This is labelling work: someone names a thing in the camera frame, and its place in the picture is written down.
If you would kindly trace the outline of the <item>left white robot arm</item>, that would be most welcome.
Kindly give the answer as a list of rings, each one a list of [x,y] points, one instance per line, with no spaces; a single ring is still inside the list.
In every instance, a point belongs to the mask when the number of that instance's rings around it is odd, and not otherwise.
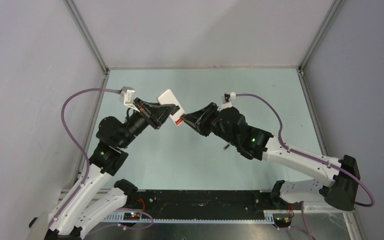
[[[138,188],[126,179],[118,180],[101,199],[91,200],[125,163],[129,155],[124,149],[148,126],[158,130],[167,119],[179,120],[184,110],[174,96],[160,96],[156,102],[135,98],[127,106],[133,113],[124,122],[108,116],[99,123],[99,143],[80,179],[53,211],[31,221],[29,240],[83,240],[111,212],[136,206]]]

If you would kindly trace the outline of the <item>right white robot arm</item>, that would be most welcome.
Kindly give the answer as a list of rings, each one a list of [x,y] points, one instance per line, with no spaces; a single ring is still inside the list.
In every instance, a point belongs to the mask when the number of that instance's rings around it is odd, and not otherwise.
[[[211,102],[181,119],[202,136],[214,134],[223,139],[246,159],[277,163],[312,178],[278,180],[270,193],[275,208],[284,209],[299,202],[326,202],[342,211],[354,209],[360,180],[354,157],[328,157],[287,146],[272,133],[247,124],[245,116],[233,106],[220,109]]]

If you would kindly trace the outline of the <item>white red remote control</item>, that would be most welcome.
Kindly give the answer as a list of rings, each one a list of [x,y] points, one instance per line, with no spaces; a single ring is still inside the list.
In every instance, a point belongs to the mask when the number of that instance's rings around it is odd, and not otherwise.
[[[186,113],[171,89],[164,90],[157,98],[157,102],[161,105],[173,105],[174,109],[171,111],[169,118],[174,123],[177,119],[181,118]]]

